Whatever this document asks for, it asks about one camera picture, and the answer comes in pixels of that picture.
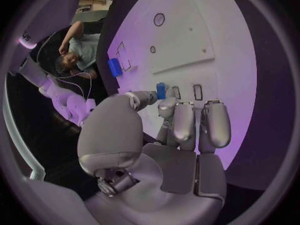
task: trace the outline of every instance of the dark hair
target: dark hair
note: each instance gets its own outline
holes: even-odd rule
[[[59,56],[55,61],[55,70],[59,74],[67,73],[70,71],[68,67],[63,64],[63,56]]]

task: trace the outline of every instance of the wire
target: wire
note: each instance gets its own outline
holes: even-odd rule
[[[85,98],[84,92],[83,92],[82,88],[81,88],[78,84],[60,80],[60,79],[68,79],[68,78],[76,77],[76,76],[79,76],[80,74],[87,74],[87,75],[89,76],[89,91],[88,91],[88,94],[87,94],[87,97],[86,97],[86,100],[87,100],[87,99],[89,98],[90,93],[91,93],[91,90],[92,90],[92,77],[91,77],[91,75],[90,75],[88,72],[79,72],[79,73],[77,73],[77,74],[75,74],[75,75],[71,75],[71,76],[66,76],[66,77],[54,77],[54,78],[56,78],[57,80],[62,81],[62,82],[64,82],[64,83],[67,83],[67,84],[73,84],[73,85],[76,85],[77,87],[80,88],[80,90],[81,90],[81,92],[82,92],[83,98]]]

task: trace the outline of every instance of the purple light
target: purple light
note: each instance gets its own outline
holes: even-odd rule
[[[19,39],[19,42],[27,49],[34,49],[37,46],[37,44],[29,44],[29,43],[25,42],[24,40],[22,40],[21,38]]]

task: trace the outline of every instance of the blue block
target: blue block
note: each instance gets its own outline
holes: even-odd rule
[[[156,84],[157,99],[166,99],[166,85],[163,82]]]
[[[112,58],[112,59],[108,60],[107,63],[109,65],[110,72],[114,78],[123,74],[118,59]]]

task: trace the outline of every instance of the person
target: person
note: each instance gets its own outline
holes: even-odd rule
[[[75,22],[58,49],[60,56],[55,62],[56,71],[60,74],[70,72],[71,75],[96,79],[98,75],[93,66],[96,62],[99,37],[100,33],[84,34],[84,24],[81,21]]]

